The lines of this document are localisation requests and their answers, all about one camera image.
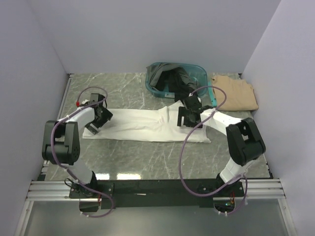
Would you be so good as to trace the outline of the white t shirt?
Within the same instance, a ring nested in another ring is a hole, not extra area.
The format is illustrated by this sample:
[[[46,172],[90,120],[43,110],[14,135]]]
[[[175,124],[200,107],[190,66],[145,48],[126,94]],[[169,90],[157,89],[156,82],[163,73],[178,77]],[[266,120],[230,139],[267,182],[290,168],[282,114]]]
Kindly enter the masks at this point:
[[[177,126],[178,109],[181,102],[164,106],[158,110],[111,109],[111,120],[99,133],[84,129],[83,139],[112,139],[142,142],[182,142],[192,130]]]

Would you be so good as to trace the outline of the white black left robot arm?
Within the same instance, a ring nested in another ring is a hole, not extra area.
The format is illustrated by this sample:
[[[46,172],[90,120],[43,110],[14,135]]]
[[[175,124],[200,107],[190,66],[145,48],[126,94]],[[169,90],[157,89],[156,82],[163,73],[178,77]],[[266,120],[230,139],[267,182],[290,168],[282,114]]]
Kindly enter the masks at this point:
[[[77,110],[60,119],[47,121],[44,128],[42,158],[65,170],[72,191],[91,198],[98,193],[95,173],[80,160],[80,131],[92,135],[110,121],[113,114],[107,109],[106,97],[93,93],[84,103],[77,102]]]

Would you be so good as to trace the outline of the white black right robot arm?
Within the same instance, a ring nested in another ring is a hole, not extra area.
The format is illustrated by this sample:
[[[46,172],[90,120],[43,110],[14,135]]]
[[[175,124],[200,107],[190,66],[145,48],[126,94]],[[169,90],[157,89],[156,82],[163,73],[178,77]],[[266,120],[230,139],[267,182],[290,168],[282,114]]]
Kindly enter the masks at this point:
[[[216,190],[227,196],[233,191],[233,184],[244,177],[249,166],[264,152],[266,146],[252,118],[235,118],[217,111],[211,106],[203,106],[199,97],[191,95],[183,100],[183,106],[178,110],[177,125],[191,127],[192,130],[184,139],[179,157],[179,175],[184,188],[188,188],[182,175],[182,155],[186,142],[194,131],[207,126],[224,134],[227,138],[230,159],[224,169],[218,174]]]

